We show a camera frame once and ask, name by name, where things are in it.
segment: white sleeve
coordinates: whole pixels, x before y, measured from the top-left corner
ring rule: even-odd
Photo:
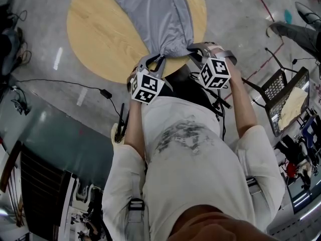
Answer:
[[[236,154],[247,177],[254,177],[260,186],[274,219],[281,205],[285,183],[274,150],[262,126],[250,128],[238,141]]]
[[[124,240],[128,217],[128,204],[133,196],[132,175],[140,177],[140,187],[145,181],[145,164],[131,146],[114,148],[111,170],[102,197],[103,220],[114,240]]]

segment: buckle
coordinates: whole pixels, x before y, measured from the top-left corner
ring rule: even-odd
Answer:
[[[129,202],[128,209],[130,211],[144,211],[145,210],[145,203],[142,199],[133,198]]]

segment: chair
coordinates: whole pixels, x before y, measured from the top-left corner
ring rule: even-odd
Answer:
[[[265,109],[272,127],[272,131],[277,137],[299,118],[298,115],[282,131],[279,129],[278,121],[281,115],[281,111],[294,87],[301,88],[308,93],[307,99],[302,105],[301,113],[303,113],[309,106],[309,71],[304,67],[302,67],[299,71],[285,68],[270,50],[268,50],[267,48],[265,48],[265,50],[273,56],[273,58],[280,66],[280,69],[277,70],[277,72],[274,73],[274,75],[267,82],[265,82],[262,87],[255,85],[246,79],[242,78],[242,80],[244,83],[248,84],[256,91],[258,91],[262,96],[264,102],[266,103],[265,106],[258,104],[256,101],[254,102]],[[286,80],[284,70],[295,73],[289,83]]]

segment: grey bag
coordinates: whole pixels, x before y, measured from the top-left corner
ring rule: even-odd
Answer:
[[[186,0],[116,0],[150,53],[166,57],[190,54],[193,22]]]

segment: shoe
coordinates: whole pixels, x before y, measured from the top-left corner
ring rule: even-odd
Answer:
[[[271,26],[272,26],[272,24],[271,24],[269,27],[267,27],[267,29],[266,29],[266,31],[265,31],[266,36],[267,36],[268,38],[272,37],[273,35],[278,35],[278,36],[280,36],[279,34],[276,34],[276,33],[271,29]]]
[[[11,51],[4,57],[1,67],[1,75],[7,76],[17,66],[17,53],[21,45],[21,36],[13,29],[5,29],[2,34],[7,36],[11,43]]]
[[[319,15],[299,2],[295,2],[295,7],[305,23],[309,24],[316,31],[321,31],[321,17]]]

